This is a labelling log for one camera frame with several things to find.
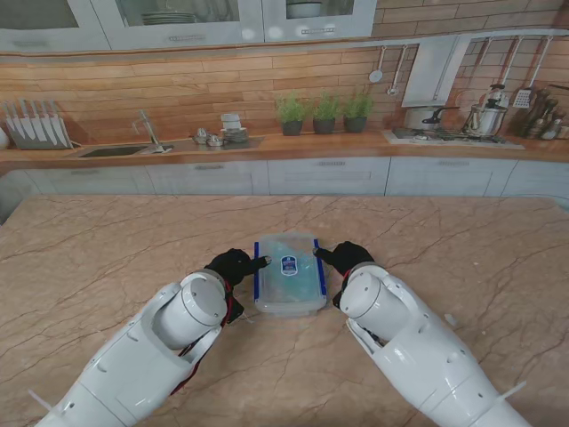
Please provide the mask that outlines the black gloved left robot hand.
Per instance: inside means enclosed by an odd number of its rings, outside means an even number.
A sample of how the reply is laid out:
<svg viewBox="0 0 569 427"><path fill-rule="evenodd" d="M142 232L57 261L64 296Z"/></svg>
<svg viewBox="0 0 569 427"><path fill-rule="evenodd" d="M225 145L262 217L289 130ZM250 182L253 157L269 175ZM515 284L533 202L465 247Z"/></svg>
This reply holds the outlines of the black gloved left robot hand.
<svg viewBox="0 0 569 427"><path fill-rule="evenodd" d="M269 266L271 262L272 259L269 256L252 259L245 251L231 248L217 255L204 268L218 274L223 279L226 290L232 292L245 277L256 274L259 270Z"/></svg>

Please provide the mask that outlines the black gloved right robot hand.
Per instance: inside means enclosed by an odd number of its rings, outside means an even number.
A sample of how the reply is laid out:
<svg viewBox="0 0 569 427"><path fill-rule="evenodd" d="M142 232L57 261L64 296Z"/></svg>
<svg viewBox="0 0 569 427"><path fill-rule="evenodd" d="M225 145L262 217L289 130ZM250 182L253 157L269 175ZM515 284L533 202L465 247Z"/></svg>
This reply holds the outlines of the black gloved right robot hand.
<svg viewBox="0 0 569 427"><path fill-rule="evenodd" d="M315 248L313 254L316 258L332 266L344 279L349 277L357 265L366 262L375 263L373 257L364 247L350 241L338 244L332 251Z"/></svg>

